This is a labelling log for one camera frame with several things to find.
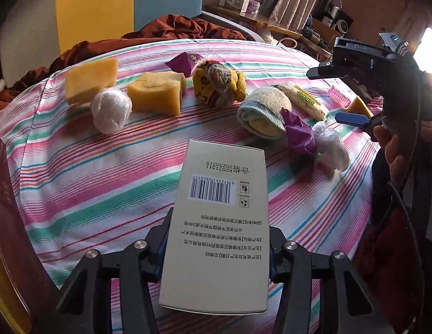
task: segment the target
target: window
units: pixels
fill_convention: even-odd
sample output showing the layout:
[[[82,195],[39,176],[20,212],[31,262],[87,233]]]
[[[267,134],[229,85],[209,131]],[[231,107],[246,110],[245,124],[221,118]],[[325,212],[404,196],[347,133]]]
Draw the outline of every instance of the window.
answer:
[[[427,28],[414,54],[414,59],[423,72],[432,74],[432,29]]]

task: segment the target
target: speaker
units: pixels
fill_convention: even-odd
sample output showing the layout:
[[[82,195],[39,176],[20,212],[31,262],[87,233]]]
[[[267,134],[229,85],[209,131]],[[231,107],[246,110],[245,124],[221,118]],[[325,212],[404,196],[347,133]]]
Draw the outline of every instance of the speaker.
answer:
[[[332,29],[338,31],[342,36],[344,36],[350,30],[353,22],[353,19],[340,9],[332,23]]]
[[[313,14],[313,18],[319,21],[323,20],[324,13],[327,12],[332,6],[332,0],[321,0],[320,6],[317,11]]]

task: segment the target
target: barcode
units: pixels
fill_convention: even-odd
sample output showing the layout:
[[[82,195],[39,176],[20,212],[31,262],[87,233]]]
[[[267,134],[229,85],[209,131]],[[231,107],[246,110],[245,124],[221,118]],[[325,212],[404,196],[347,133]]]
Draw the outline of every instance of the barcode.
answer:
[[[193,176],[190,198],[233,205],[234,193],[234,181],[205,176]]]

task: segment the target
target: yellow fabric toy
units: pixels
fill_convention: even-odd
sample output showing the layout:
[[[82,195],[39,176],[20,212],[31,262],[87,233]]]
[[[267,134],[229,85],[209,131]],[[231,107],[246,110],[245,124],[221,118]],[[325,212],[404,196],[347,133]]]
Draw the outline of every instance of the yellow fabric toy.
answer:
[[[246,75],[230,70],[217,61],[207,60],[193,74],[197,100],[216,108],[228,108],[246,98]]]

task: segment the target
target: orange blanket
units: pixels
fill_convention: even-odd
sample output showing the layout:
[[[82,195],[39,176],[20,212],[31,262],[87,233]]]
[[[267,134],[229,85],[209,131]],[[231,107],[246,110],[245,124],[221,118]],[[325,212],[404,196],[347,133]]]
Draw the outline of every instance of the orange blanket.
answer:
[[[190,19],[179,15],[165,15],[154,20],[136,32],[123,35],[120,39],[97,42],[82,41],[55,59],[48,68],[29,71],[11,88],[0,92],[0,110],[4,109],[17,95],[28,87],[46,79],[51,74],[86,59],[128,46],[175,39],[234,39],[246,40],[239,32],[223,28],[202,19]]]

